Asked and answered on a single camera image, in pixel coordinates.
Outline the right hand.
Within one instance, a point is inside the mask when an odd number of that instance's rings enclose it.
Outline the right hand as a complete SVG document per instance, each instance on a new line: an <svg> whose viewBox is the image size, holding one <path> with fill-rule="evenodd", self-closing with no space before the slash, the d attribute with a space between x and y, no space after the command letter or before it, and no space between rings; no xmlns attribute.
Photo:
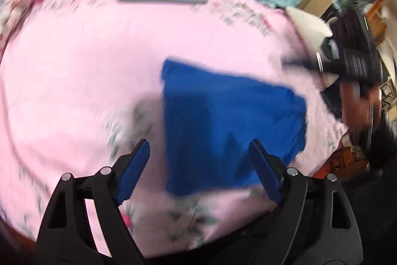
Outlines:
<svg viewBox="0 0 397 265"><path fill-rule="evenodd" d="M381 89L372 87L365 97L361 97L358 90L359 85L355 82L340 83L342 122L349 130L360 131L371 125L375 130L381 119Z"/></svg>

